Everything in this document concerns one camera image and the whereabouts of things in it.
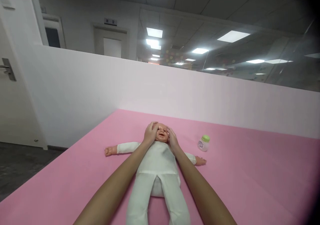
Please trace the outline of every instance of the human hand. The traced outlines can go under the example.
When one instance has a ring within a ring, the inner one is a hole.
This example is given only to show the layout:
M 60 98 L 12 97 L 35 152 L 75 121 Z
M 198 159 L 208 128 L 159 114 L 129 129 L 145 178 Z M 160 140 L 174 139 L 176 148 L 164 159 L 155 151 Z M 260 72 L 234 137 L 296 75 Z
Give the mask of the human hand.
M 176 153 L 181 150 L 180 145 L 178 143 L 177 136 L 172 130 L 172 128 L 167 126 L 167 130 L 169 133 L 168 143 L 169 143 L 170 149 L 173 152 L 173 154 L 176 155 Z
M 207 160 L 205 160 L 204 158 L 200 158 L 198 156 L 196 156 L 196 164 L 195 166 L 202 166 L 205 165 L 207 163 Z
M 144 132 L 144 139 L 143 142 L 151 145 L 154 140 L 156 139 L 157 136 L 157 131 L 159 128 L 159 125 L 157 124 L 158 122 L 151 122 L 147 128 L 146 131 Z
M 106 157 L 109 157 L 110 155 L 114 155 L 114 154 L 117 154 L 117 146 L 106 147 L 106 149 L 104 150 L 104 155 Z

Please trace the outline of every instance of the bottle label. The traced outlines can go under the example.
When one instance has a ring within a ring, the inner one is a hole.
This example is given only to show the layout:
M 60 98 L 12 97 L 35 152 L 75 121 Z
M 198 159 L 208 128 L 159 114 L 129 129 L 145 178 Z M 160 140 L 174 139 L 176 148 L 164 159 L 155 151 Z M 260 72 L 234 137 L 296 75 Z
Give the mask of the bottle label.
M 202 142 L 202 141 L 199 141 L 199 142 L 198 142 L 198 147 L 199 147 L 199 148 L 203 148 L 203 142 Z

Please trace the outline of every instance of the doll head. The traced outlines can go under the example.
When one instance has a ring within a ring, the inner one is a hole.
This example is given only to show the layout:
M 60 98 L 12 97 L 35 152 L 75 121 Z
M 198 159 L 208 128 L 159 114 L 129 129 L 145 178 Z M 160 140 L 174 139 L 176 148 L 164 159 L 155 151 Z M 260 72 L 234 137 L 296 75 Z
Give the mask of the doll head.
M 162 123 L 157 123 L 159 125 L 158 131 L 157 131 L 157 136 L 156 136 L 156 141 L 160 142 L 168 142 L 168 131 L 167 131 L 167 126 L 162 124 Z

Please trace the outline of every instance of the pink mat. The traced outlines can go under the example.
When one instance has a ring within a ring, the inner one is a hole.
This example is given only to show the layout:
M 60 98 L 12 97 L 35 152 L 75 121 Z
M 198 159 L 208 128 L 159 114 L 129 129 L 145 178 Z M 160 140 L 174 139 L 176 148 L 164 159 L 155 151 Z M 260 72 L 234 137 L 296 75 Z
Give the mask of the pink mat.
M 245 225 L 301 224 L 315 197 L 320 141 L 205 122 L 117 110 L 0 203 L 2 225 L 72 224 L 84 206 L 128 157 L 104 157 L 106 146 L 142 141 L 151 121 L 171 126 L 185 152 L 202 156 L 199 171 Z M 208 152 L 196 143 L 211 137 Z M 181 176 L 192 224 L 203 224 Z M 125 224 L 132 184 L 112 224 Z M 164 199 L 151 198 L 149 224 L 168 224 Z

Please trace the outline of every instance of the door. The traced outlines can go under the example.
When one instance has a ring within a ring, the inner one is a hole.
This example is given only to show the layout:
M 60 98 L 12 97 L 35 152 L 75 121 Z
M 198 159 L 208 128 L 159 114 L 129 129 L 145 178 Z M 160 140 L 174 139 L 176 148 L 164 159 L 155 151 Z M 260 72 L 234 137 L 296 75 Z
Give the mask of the door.
M 95 53 L 128 59 L 127 32 L 112 28 L 94 28 Z
M 12 70 L 16 81 L 10 80 L 9 75 L 13 76 L 8 70 Z M 0 142 L 47 148 L 1 18 Z

